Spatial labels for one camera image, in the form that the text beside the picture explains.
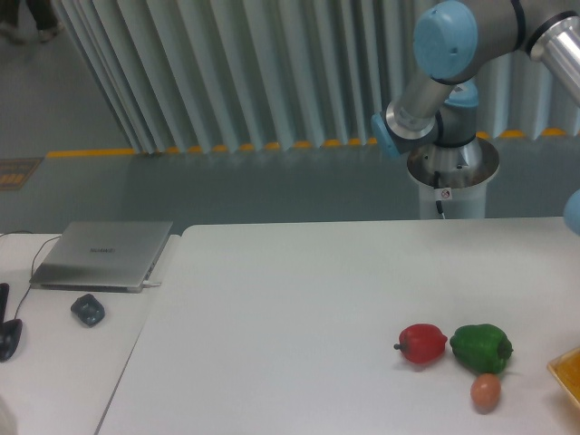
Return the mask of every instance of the warning sticker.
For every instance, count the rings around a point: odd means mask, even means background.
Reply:
[[[0,159],[0,190],[18,190],[42,159]]]
[[[450,188],[435,188],[436,201],[451,201],[453,199],[453,192]]]

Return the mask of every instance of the pepper stem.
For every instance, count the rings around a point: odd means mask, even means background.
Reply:
[[[498,344],[498,358],[499,359],[502,359],[502,360],[509,359],[512,352],[514,352],[514,350],[511,347],[511,342],[507,338],[504,338],[501,342],[499,342],[499,344]]]

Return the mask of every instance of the laptop logo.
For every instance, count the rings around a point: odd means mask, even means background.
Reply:
[[[96,254],[113,254],[116,251],[114,247],[92,247],[91,252]]]

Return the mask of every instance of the yellow floor stripe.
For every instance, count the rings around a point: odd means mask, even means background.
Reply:
[[[127,156],[134,155],[131,148],[119,148],[110,150],[71,150],[71,151],[50,151],[46,154],[47,159],[58,157],[95,157],[95,156]]]
[[[567,133],[561,129],[545,129],[542,131],[541,136],[566,136]],[[485,131],[478,131],[477,137],[485,140],[492,139],[488,133]],[[515,139],[515,138],[525,138],[526,134],[521,130],[506,130],[501,133],[499,138],[502,139]],[[375,138],[369,138],[367,141],[367,145],[376,145],[377,140]],[[350,147],[360,147],[362,146],[362,142],[358,138],[352,138],[347,142],[347,145]],[[323,143],[323,148],[338,148],[342,147],[343,144],[338,139],[329,139],[325,140]],[[311,149],[314,148],[313,145],[308,140],[300,140],[296,142],[292,148],[295,149]],[[280,150],[282,147],[278,142],[269,142],[264,146],[264,150]],[[251,143],[243,143],[239,146],[239,150],[241,151],[255,151],[256,148]],[[211,149],[212,152],[228,152],[229,149],[226,145],[219,144],[216,145]],[[203,150],[199,145],[195,145],[188,149],[190,153],[202,153]],[[165,153],[168,154],[177,154],[180,153],[177,147],[170,147],[168,148]],[[55,159],[55,158],[66,158],[66,157],[102,157],[102,156],[130,156],[135,155],[136,153],[130,148],[121,148],[121,149],[110,149],[110,150],[70,150],[70,151],[50,151],[46,154],[47,159]]]

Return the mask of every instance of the silver laptop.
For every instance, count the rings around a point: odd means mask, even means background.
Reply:
[[[30,280],[34,288],[140,292],[172,222],[72,222]]]

